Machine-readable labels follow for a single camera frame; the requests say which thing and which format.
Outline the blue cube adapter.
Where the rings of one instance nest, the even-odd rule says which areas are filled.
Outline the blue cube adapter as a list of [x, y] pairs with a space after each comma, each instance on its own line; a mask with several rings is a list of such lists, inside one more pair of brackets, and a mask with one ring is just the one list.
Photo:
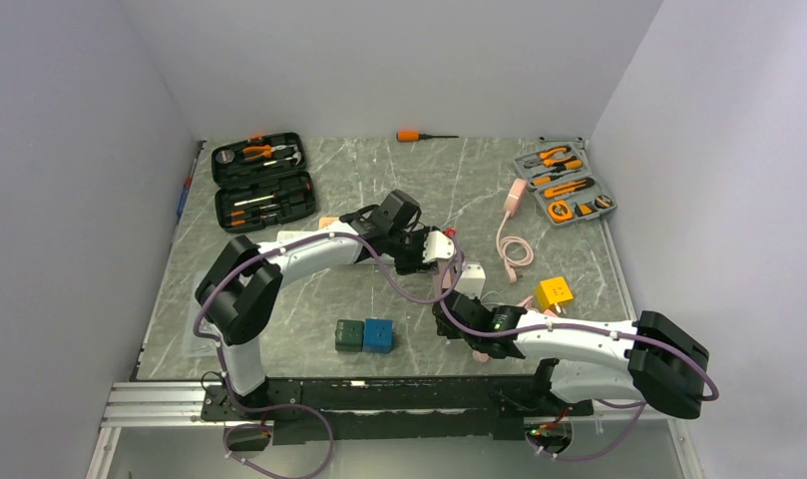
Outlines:
[[393, 321], [390, 319], [366, 318], [364, 321], [362, 351], [388, 354], [393, 349]]

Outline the beige cube adapter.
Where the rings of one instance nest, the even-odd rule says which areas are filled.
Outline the beige cube adapter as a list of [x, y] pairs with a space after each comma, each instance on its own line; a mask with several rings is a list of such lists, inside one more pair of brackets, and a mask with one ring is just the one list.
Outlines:
[[322, 217], [318, 220], [318, 229], [320, 231], [335, 230], [341, 221], [338, 217]]

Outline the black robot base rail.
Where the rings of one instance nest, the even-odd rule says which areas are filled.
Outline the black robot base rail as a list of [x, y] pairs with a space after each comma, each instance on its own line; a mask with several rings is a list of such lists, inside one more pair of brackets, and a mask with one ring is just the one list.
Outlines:
[[590, 401], [568, 404], [532, 375], [321, 378], [269, 381], [267, 394], [241, 410], [217, 383], [204, 388], [204, 422], [273, 425], [276, 445], [326, 438], [309, 406], [330, 422], [338, 440], [485, 436], [521, 440], [534, 419], [589, 417]]

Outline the grey plastic tool case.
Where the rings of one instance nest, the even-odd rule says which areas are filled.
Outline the grey plastic tool case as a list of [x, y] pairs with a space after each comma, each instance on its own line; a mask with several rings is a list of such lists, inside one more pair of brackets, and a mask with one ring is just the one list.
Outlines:
[[545, 141], [512, 159], [512, 167], [554, 227], [599, 219], [617, 208], [609, 188], [592, 172], [582, 140]]

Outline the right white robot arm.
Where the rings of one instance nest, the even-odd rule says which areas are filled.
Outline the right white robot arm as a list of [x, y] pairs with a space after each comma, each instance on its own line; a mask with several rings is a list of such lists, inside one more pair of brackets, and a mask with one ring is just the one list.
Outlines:
[[644, 403], [678, 419], [696, 419], [718, 400], [709, 351], [665, 315], [634, 321], [562, 318], [518, 305], [489, 308], [457, 291], [433, 307], [440, 335], [462, 339], [493, 359], [533, 361], [546, 370], [530, 387], [536, 410], [553, 414], [586, 400]]

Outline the dark green cube adapter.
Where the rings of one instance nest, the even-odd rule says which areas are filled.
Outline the dark green cube adapter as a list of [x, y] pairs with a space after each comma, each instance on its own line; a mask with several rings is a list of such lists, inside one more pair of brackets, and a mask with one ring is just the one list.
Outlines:
[[337, 352], [358, 353], [363, 349], [363, 320], [339, 319], [334, 332], [334, 349]]

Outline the yellow cube socket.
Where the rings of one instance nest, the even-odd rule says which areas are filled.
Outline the yellow cube socket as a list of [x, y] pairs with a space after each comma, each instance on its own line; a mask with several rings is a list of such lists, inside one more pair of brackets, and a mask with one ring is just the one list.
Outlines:
[[558, 314], [564, 313], [575, 299], [567, 280], [563, 276], [542, 280], [535, 289], [534, 298], [543, 310]]

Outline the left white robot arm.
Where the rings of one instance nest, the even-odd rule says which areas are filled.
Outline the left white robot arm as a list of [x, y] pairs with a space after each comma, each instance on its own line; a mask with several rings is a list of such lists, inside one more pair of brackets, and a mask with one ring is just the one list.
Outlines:
[[400, 190], [379, 205], [339, 217], [328, 226], [291, 240], [255, 243], [231, 239], [199, 284], [197, 337], [215, 343], [230, 388], [227, 406], [243, 419], [266, 405], [260, 335], [267, 327], [280, 290], [332, 267], [370, 258], [392, 258], [399, 275], [430, 271], [457, 258], [453, 240], [437, 227], [420, 225], [420, 205]]

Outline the white multicolour power strip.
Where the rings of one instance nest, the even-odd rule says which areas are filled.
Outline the white multicolour power strip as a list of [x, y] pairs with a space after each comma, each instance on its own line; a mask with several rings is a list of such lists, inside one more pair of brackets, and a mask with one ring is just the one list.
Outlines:
[[322, 231], [280, 231], [276, 235], [276, 244], [292, 249], [328, 238], [329, 234]]

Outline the black plastic tool case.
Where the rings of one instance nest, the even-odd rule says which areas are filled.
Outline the black plastic tool case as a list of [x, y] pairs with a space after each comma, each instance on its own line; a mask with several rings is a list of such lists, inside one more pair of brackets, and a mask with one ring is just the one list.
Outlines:
[[249, 137], [210, 155], [218, 225], [238, 235], [283, 226], [317, 210], [314, 181], [300, 136], [293, 132]]

